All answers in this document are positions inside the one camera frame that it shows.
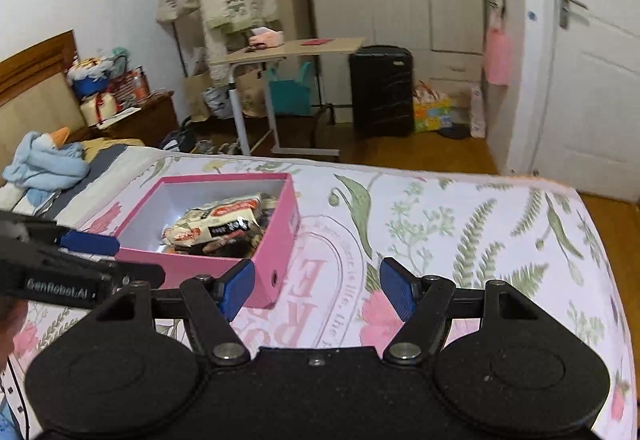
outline blue gripper pad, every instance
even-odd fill
[[[120,250],[120,242],[113,236],[103,236],[79,230],[70,230],[58,240],[58,245],[73,252],[115,256]]]
[[[217,280],[222,284],[222,297],[218,308],[231,322],[254,291],[255,265],[251,260],[242,260]]]
[[[417,306],[412,295],[411,278],[418,281],[417,277],[412,276],[407,269],[393,258],[385,258],[380,263],[382,292],[385,293],[386,298],[389,299],[391,306],[403,322],[406,322],[411,317]]]

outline wooden floor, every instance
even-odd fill
[[[282,146],[308,146],[308,118],[278,120]],[[258,139],[267,129],[264,120],[248,124],[251,138]],[[235,139],[232,122],[215,140]],[[268,139],[256,155],[270,156],[273,142]],[[497,174],[484,140],[449,140],[436,133],[419,133],[405,138],[380,137],[357,139],[349,124],[318,127],[318,146],[340,149],[342,163],[375,165],[399,169],[452,173]],[[632,344],[640,352],[640,213],[628,203],[582,195],[587,209],[604,242],[616,283],[625,307]],[[640,375],[640,356],[636,360],[636,379]]]

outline bottle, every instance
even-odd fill
[[[142,66],[139,66],[133,70],[133,94],[136,96],[136,101],[142,103],[151,94],[149,90],[149,82],[146,80],[146,75]]]

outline door handle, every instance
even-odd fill
[[[560,28],[567,30],[569,28],[569,14],[571,13],[571,4],[580,6],[584,10],[588,10],[587,4],[579,0],[560,0]]]

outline light blue blanket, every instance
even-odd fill
[[[82,144],[51,149],[36,140],[40,135],[27,133],[15,149],[14,161],[2,173],[8,182],[28,189],[27,200],[34,207],[55,191],[73,187],[89,172],[89,164],[82,160]]]

